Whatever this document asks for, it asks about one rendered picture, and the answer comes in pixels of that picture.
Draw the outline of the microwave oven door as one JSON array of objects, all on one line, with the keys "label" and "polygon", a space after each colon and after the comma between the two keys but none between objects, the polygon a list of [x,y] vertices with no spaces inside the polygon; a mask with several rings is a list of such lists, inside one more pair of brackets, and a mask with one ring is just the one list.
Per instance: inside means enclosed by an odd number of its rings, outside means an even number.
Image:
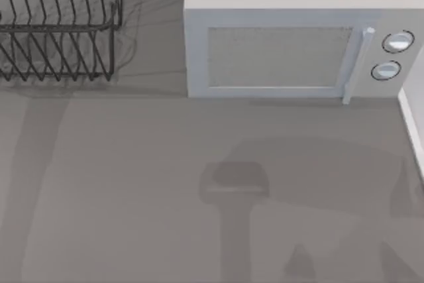
[{"label": "microwave oven door", "polygon": [[190,97],[340,98],[362,30],[361,9],[186,9]]}]

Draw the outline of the small microwave knob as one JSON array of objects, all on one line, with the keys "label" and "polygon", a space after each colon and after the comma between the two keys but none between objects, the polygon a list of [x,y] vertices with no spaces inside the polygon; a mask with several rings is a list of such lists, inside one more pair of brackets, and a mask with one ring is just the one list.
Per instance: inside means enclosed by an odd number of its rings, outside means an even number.
[{"label": "small microwave knob", "polygon": [[388,81],[395,78],[401,72],[401,64],[396,61],[388,61],[376,64],[370,74],[377,81]]}]

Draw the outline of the large microwave knob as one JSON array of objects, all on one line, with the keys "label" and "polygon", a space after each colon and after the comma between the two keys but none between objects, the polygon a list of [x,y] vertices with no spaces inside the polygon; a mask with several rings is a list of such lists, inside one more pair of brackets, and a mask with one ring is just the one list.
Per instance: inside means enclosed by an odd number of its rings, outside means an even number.
[{"label": "large microwave knob", "polygon": [[406,51],[414,42],[414,34],[408,30],[403,30],[388,34],[382,41],[382,48],[390,54],[397,54]]}]

